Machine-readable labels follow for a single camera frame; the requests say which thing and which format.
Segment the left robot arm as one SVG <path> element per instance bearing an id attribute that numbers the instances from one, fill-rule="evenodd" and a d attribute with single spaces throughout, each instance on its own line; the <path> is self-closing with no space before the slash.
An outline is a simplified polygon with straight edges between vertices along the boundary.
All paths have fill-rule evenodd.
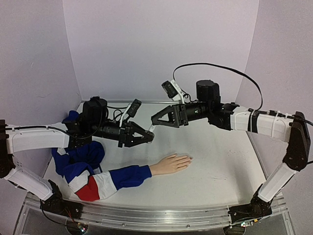
<path id="1" fill-rule="evenodd" d="M 109 120 L 108 103 L 94 96 L 84 102 L 82 112 L 74 120 L 56 124 L 15 126 L 0 121 L 0 176 L 33 193 L 56 214 L 66 210 L 66 203 L 57 196 L 58 186 L 13 161 L 16 152 L 44 148 L 74 149 L 91 143 L 92 137 L 115 140 L 118 147 L 133 147 L 152 142 L 154 134 L 130 121 L 141 102 L 135 99 L 122 113 L 119 122 Z"/>

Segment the aluminium rail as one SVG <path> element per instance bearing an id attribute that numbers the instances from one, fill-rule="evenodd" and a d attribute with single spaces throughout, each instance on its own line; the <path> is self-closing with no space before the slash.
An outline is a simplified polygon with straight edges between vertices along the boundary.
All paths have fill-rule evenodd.
<path id="1" fill-rule="evenodd" d="M 82 100 L 82 102 L 79 104 L 79 107 L 82 107 L 83 104 L 87 101 L 89 101 L 90 98 L 88 100 Z M 109 106 L 112 107 L 121 107 L 122 104 L 131 104 L 133 102 L 133 100 L 106 100 Z M 175 104 L 179 104 L 178 101 L 157 101 L 157 100 L 141 100 L 142 104 L 167 104 L 167 105 L 175 105 Z"/>
<path id="2" fill-rule="evenodd" d="M 37 196 L 29 193 L 27 199 L 34 204 L 35 208 L 41 209 L 41 203 Z M 91 203 L 78 202 L 83 205 L 80 219 L 72 219 L 66 216 L 45 212 L 50 215 L 60 216 L 70 221 L 82 222 L 85 224 L 100 225 L 103 227 L 134 230 L 134 231 L 188 231 L 208 230 L 222 228 L 231 225 L 228 206 L 211 208 L 189 208 L 189 209 L 139 209 L 117 206 L 105 206 Z M 276 215 L 286 216 L 288 214 L 284 197 L 279 195 L 274 198 L 271 204 L 272 214 L 261 219 L 242 222 L 239 226 L 252 226 L 261 220 Z"/>

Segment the aluminium front rail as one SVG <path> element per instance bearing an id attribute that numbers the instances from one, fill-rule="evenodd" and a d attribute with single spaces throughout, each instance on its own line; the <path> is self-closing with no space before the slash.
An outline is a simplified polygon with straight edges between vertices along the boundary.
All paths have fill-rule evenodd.
<path id="1" fill-rule="evenodd" d="M 41 203 L 37 196 L 29 193 L 27 199 L 34 204 L 35 208 L 41 209 Z M 82 222 L 85 224 L 100 225 L 103 227 L 134 230 L 134 231 L 188 231 L 208 230 L 222 228 L 231 225 L 228 206 L 211 208 L 189 208 L 189 209 L 139 209 L 117 206 L 105 206 L 91 203 L 78 202 L 83 205 L 80 219 L 72 219 L 66 216 L 45 212 L 50 215 L 60 216 L 70 221 Z M 286 216 L 288 214 L 284 197 L 279 195 L 274 198 L 271 204 L 272 214 L 261 219 L 242 222 L 239 226 L 252 226 L 261 220 L 276 215 Z"/>

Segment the mannequin hand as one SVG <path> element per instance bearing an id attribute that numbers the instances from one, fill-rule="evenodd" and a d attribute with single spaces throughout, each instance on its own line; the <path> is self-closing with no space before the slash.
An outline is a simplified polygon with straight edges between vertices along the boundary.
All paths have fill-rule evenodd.
<path id="1" fill-rule="evenodd" d="M 150 165 L 152 176 L 167 175 L 182 171 L 191 164 L 193 158 L 188 155 L 173 154 L 161 159 L 158 163 Z"/>

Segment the aluminium back rail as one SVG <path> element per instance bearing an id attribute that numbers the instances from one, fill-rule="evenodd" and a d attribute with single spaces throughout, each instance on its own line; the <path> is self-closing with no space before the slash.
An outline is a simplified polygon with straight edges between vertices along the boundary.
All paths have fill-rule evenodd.
<path id="1" fill-rule="evenodd" d="M 82 102 L 79 104 L 79 107 L 82 107 L 83 104 L 87 101 L 89 101 L 90 98 L 88 100 L 82 100 Z M 112 107 L 121 107 L 122 104 L 131 104 L 133 102 L 133 100 L 106 100 L 109 106 Z M 178 101 L 157 101 L 157 100 L 141 100 L 142 104 L 167 104 L 167 105 L 175 105 L 175 104 L 179 104 Z"/>

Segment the blue white red jacket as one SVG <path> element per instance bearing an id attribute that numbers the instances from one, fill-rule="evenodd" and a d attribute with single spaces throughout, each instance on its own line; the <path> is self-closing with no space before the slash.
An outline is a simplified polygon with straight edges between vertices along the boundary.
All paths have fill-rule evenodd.
<path id="1" fill-rule="evenodd" d="M 105 149 L 98 141 L 75 149 L 53 148 L 51 154 L 56 173 L 83 201 L 107 199 L 121 188 L 138 187 L 152 177 L 148 165 L 102 171 L 100 163 L 105 157 Z"/>

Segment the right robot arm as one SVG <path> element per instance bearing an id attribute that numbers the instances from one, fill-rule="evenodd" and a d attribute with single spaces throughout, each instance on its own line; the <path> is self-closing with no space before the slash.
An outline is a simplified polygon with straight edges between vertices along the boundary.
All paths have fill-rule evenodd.
<path id="1" fill-rule="evenodd" d="M 303 113 L 289 115 L 273 110 L 253 110 L 234 102 L 223 104 L 219 85 L 212 80 L 196 82 L 197 101 L 190 104 L 184 101 L 182 89 L 175 80 L 164 82 L 162 87 L 168 97 L 178 101 L 178 104 L 153 115 L 151 131 L 157 125 L 179 128 L 191 121 L 207 118 L 209 124 L 220 129 L 247 131 L 288 143 L 282 163 L 257 189 L 250 203 L 228 210 L 233 222 L 271 215 L 273 198 L 297 172 L 309 164 L 311 139 Z"/>

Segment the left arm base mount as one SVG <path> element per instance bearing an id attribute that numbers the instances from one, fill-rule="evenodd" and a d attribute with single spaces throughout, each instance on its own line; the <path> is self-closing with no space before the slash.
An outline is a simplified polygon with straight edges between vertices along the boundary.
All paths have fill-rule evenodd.
<path id="1" fill-rule="evenodd" d="M 48 199 L 41 201 L 41 209 L 44 212 L 80 219 L 83 205 L 78 202 L 65 200 L 60 192 L 54 192 Z"/>

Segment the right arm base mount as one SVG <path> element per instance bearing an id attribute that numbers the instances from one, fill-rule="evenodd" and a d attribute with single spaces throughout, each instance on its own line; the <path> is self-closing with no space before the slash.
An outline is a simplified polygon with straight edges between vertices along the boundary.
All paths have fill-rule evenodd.
<path id="1" fill-rule="evenodd" d="M 261 219 L 272 214 L 271 204 L 273 198 L 266 202 L 258 196 L 258 191 L 254 193 L 248 204 L 232 206 L 228 209 L 231 225 L 241 224 L 246 221 Z"/>

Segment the white nail polish cap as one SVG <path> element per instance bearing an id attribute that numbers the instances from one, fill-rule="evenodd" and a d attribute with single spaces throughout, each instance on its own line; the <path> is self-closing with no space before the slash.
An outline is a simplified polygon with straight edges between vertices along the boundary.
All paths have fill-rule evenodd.
<path id="1" fill-rule="evenodd" d="M 149 128 L 149 131 L 153 133 L 154 130 L 155 130 L 155 128 L 156 128 L 156 125 L 153 125 L 153 124 L 152 124 L 152 125 L 150 126 L 150 128 Z"/>

